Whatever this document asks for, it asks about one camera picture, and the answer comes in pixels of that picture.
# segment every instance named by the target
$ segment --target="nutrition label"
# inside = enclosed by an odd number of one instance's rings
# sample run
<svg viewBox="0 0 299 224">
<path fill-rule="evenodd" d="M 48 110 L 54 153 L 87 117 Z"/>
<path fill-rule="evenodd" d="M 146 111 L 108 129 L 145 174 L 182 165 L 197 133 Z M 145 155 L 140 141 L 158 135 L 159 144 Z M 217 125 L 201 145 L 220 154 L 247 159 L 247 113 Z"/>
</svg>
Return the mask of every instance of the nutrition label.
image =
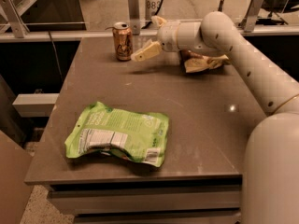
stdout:
<svg viewBox="0 0 299 224">
<path fill-rule="evenodd" d="M 79 138 L 79 154 L 91 148 L 102 148 L 109 150 L 115 147 L 124 150 L 128 134 L 108 130 L 84 129 Z"/>
</svg>

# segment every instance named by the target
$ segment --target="green bag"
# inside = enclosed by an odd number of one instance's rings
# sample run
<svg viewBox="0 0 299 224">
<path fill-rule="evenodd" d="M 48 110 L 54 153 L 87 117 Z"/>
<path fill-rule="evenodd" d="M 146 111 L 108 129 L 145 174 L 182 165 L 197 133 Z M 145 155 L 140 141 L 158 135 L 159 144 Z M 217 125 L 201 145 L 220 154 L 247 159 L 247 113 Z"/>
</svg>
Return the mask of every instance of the green bag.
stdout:
<svg viewBox="0 0 299 224">
<path fill-rule="evenodd" d="M 169 118 L 164 114 L 135 113 L 97 102 L 83 110 L 67 137 L 66 157 L 77 158 L 100 151 L 160 167 L 164 161 L 168 126 Z"/>
</svg>

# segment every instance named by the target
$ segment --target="white robotic arm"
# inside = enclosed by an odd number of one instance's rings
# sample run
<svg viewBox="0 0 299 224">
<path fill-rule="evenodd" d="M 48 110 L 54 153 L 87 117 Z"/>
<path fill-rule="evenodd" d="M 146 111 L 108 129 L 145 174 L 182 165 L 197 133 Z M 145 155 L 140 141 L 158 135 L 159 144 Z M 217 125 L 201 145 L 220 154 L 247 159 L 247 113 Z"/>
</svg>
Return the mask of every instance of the white robotic arm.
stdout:
<svg viewBox="0 0 299 224">
<path fill-rule="evenodd" d="M 225 54 L 271 115 L 252 132 L 245 154 L 242 224 L 299 223 L 299 84 L 254 48 L 221 12 L 202 22 L 159 22 L 157 41 L 133 54 L 143 61 L 164 51 Z"/>
</svg>

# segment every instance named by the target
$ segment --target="can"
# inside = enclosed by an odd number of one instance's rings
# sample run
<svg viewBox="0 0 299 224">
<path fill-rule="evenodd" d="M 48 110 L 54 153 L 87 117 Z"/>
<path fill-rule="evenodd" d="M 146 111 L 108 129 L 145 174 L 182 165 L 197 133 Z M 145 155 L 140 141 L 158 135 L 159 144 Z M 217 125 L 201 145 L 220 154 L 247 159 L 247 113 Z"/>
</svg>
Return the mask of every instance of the can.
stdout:
<svg viewBox="0 0 299 224">
<path fill-rule="evenodd" d="M 112 29 L 114 48 L 117 59 L 120 61 L 131 60 L 133 53 L 132 30 L 125 22 L 116 22 Z"/>
</svg>

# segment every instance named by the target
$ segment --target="can top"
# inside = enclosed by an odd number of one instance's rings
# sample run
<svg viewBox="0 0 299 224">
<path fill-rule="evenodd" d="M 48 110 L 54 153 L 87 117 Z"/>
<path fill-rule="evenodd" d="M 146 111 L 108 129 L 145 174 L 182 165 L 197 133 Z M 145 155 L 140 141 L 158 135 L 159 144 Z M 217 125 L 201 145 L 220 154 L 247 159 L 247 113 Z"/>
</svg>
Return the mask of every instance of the can top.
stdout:
<svg viewBox="0 0 299 224">
<path fill-rule="evenodd" d="M 118 29 L 118 30 L 124 30 L 124 29 L 127 29 L 128 27 L 129 27 L 129 25 L 123 21 L 116 22 L 113 25 L 113 28 Z"/>
</svg>

